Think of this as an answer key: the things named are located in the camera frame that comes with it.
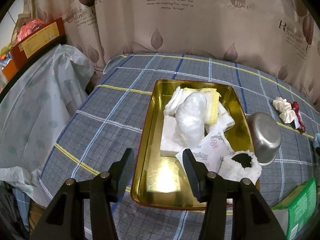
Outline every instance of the tray rim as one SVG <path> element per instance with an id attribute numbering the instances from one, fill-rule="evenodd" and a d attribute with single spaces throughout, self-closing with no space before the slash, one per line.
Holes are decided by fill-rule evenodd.
<path id="1" fill-rule="evenodd" d="M 185 81 L 191 81 L 191 82 L 200 82 L 200 83 L 212 83 L 212 84 L 219 84 L 219 85 L 224 85 L 226 87 L 229 87 L 230 89 L 232 89 L 235 93 L 236 91 L 234 90 L 234 88 L 230 85 L 226 85 L 226 84 L 223 84 L 223 83 L 216 83 L 216 82 L 206 82 L 206 81 L 197 81 L 197 80 L 184 80 L 184 79 L 159 79 L 155 82 L 155 85 L 153 87 L 153 90 L 152 90 L 152 94 L 151 94 L 151 98 L 150 98 L 150 101 L 149 101 L 149 105 L 148 105 L 148 110 L 147 110 L 147 113 L 146 113 L 146 118 L 145 118 L 145 122 L 143 124 L 143 129 L 142 129 L 142 134 L 141 134 L 141 139 L 140 139 L 140 143 L 139 143 L 139 149 L 138 149 L 138 153 L 137 153 L 137 157 L 136 157 L 136 163 L 135 163 L 135 166 L 134 166 L 134 170 L 133 170 L 133 177 L 132 177 L 132 184 L 131 184 L 131 190 L 130 190 L 130 196 L 132 198 L 133 201 L 135 201 L 135 203 L 137 203 L 138 205 L 140 206 L 144 206 L 144 207 L 151 207 L 151 208 L 159 208 L 159 209 L 167 209 L 167 210 L 180 210 L 180 211 L 205 211 L 206 207 L 196 207 L 196 208 L 177 208 L 177 207 L 166 207 L 166 206 L 157 206 L 157 205 L 152 205 L 152 204 L 146 204 L 146 203 L 143 203 L 141 202 L 141 200 L 139 199 L 139 196 L 138 196 L 138 191 L 135 191 L 134 190 L 134 187 L 132 187 L 132 185 L 134 184 L 134 180 L 136 178 L 136 170 L 137 170 L 137 166 L 138 166 L 138 160 L 139 160 L 139 155 L 140 155 L 140 149 L 141 149 L 141 144 L 142 144 L 142 138 L 146 132 L 145 130 L 145 127 L 146 127 L 146 120 L 147 118 L 149 117 L 149 111 L 151 110 L 150 108 L 150 104 L 151 104 L 151 101 L 153 99 L 153 97 L 155 96 L 154 95 L 154 92 L 155 92 L 155 88 L 157 86 L 158 83 L 161 83 L 161 82 L 166 82 L 166 81 L 182 81 L 182 82 L 185 82 Z M 247 119 L 246 119 L 246 114 L 245 112 L 243 111 L 243 108 L 242 108 L 242 105 L 239 101 L 239 98 L 237 96 L 237 99 L 238 99 L 238 102 L 239 102 L 239 105 L 240 105 L 240 108 L 241 108 L 241 111 L 242 111 L 242 114 L 244 116 L 244 120 L 245 120 L 245 125 L 247 127 L 247 130 L 249 131 L 249 136 L 250 136 L 250 141 L 252 143 L 252 147 L 253 147 L 253 142 L 252 142 L 252 136 L 251 136 L 251 131 L 250 131 L 250 128 L 248 126 L 248 123 L 247 123 Z M 142 168 L 143 168 L 143 165 L 141 167 L 141 173 L 139 174 L 139 177 L 141 178 L 142 176 Z M 258 191 L 260 191 L 260 180 L 258 178 L 257 182 L 256 182 L 256 188 L 258 189 Z M 233 205 L 232 204 L 227 204 L 226 207 L 232 207 Z"/>

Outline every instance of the metal screw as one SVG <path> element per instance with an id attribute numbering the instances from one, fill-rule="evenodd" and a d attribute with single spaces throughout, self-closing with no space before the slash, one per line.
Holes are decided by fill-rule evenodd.
<path id="1" fill-rule="evenodd" d="M 210 179 L 214 179 L 217 176 L 217 173 L 213 172 L 213 171 L 209 171 L 207 173 L 208 178 Z"/>
<path id="2" fill-rule="evenodd" d="M 107 171 L 104 171 L 104 172 L 101 172 L 101 174 L 100 174 L 100 176 L 102 177 L 102 178 L 107 178 L 107 177 L 109 177 L 109 172 L 107 172 Z"/>
<path id="3" fill-rule="evenodd" d="M 75 180 L 74 180 L 74 179 L 71 179 L 71 178 L 66 180 L 66 184 L 67 184 L 68 186 L 72 185 L 74 182 L 75 182 Z"/>
<path id="4" fill-rule="evenodd" d="M 251 183 L 251 180 L 248 179 L 248 178 L 243 178 L 243 179 L 242 179 L 242 182 L 243 182 L 244 184 L 246 184 L 246 185 L 249 185 L 249 184 Z"/>

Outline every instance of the red fabric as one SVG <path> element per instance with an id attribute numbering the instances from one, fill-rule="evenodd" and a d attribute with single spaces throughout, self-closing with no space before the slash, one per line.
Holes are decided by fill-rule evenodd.
<path id="1" fill-rule="evenodd" d="M 302 122 L 301 120 L 301 116 L 299 114 L 299 104 L 298 102 L 296 101 L 293 101 L 291 103 L 291 107 L 292 107 L 292 110 L 296 113 L 297 115 L 297 118 L 298 118 L 298 121 L 299 121 L 299 124 L 300 124 L 300 127 L 297 129 L 300 133 L 304 133 L 306 131 L 306 127 L 304 125 L 304 123 Z"/>
<path id="2" fill-rule="evenodd" d="M 41 21 L 40 19 L 34 19 L 33 21 L 28 22 L 26 25 L 21 27 L 21 30 L 17 36 L 17 42 L 22 41 L 25 37 L 41 28 L 45 24 L 47 24 L 47 22 Z"/>

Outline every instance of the black hole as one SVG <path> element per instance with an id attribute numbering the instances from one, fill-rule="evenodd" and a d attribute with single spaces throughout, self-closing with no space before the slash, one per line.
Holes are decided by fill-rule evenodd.
<path id="1" fill-rule="evenodd" d="M 252 206 L 253 222 L 256 225 L 269 223 L 270 221 L 269 217 L 266 211 L 263 209 L 260 202 L 258 201 L 257 197 L 254 194 L 251 194 L 250 199 L 251 199 L 251 206 Z"/>
<path id="2" fill-rule="evenodd" d="M 52 225 L 57 225 L 61 226 L 63 224 L 63 215 L 64 215 L 64 208 L 66 206 L 66 200 L 67 200 L 67 195 L 63 194 L 56 206 L 53 208 L 51 211 L 50 215 L 47 218 L 47 223 L 52 224 Z"/>
<path id="3" fill-rule="evenodd" d="M 231 159 L 234 160 L 235 162 L 240 163 L 243 168 L 247 168 L 247 167 L 251 168 L 252 159 L 246 153 L 239 153 L 236 156 L 233 156 Z"/>

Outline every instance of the plaid tablecloth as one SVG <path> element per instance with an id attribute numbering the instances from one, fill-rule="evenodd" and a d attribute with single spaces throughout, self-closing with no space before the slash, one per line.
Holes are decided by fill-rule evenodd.
<path id="1" fill-rule="evenodd" d="M 45 164 L 41 184 L 52 198 L 67 178 L 92 179 L 118 161 L 127 147 L 138 152 L 154 84 L 159 79 L 219 82 L 232 86 L 246 114 L 261 111 L 279 124 L 282 142 L 275 161 L 262 168 L 260 192 L 269 205 L 286 197 L 318 172 L 311 139 L 319 132 L 320 114 L 307 98 L 288 84 L 236 63 L 190 55 L 120 55 L 106 66 L 99 84 L 60 134 Z M 297 101 L 307 127 L 300 134 L 285 125 L 273 108 L 281 96 Z M 174 211 L 137 205 L 130 186 L 112 205 L 119 239 L 197 239 L 203 212 Z M 91 239 L 89 202 L 84 204 L 85 232 Z M 228 211 L 226 239 L 231 237 Z"/>

